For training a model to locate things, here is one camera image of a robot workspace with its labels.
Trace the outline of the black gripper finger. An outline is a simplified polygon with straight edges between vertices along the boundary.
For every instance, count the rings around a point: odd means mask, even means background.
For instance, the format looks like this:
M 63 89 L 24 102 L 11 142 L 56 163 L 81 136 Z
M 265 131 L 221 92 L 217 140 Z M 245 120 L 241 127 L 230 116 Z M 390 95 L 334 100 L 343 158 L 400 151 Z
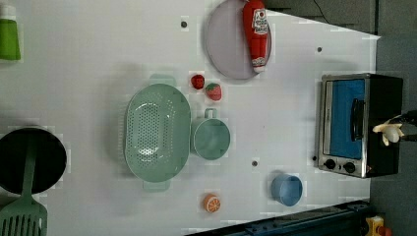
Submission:
M 417 110 L 410 110 L 404 114 L 394 117 L 392 124 L 411 124 L 417 126 Z
M 417 142 L 417 135 L 405 135 L 401 137 L 404 142 Z

